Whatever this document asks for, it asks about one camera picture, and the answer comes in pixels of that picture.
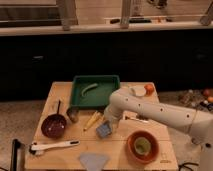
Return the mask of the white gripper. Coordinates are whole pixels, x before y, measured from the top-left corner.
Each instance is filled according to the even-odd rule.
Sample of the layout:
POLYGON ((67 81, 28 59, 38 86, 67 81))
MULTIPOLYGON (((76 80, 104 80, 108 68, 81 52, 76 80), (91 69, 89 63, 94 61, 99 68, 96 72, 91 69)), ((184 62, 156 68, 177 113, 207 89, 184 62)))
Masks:
POLYGON ((109 122, 109 126, 111 128, 111 131, 113 133, 115 133, 116 130, 118 129, 119 121, 121 120, 121 117, 114 115, 112 113, 105 113, 104 118, 105 118, 106 121, 109 122))

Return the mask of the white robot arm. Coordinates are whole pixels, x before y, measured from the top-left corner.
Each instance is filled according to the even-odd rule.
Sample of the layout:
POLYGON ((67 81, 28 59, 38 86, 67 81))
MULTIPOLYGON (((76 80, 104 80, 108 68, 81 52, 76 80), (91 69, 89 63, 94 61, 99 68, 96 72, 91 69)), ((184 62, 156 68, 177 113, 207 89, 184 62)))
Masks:
POLYGON ((213 171, 212 114, 138 98, 129 88, 120 88, 110 95, 104 116, 110 123, 116 123, 125 111, 137 113, 198 140, 202 144, 198 171, 213 171))

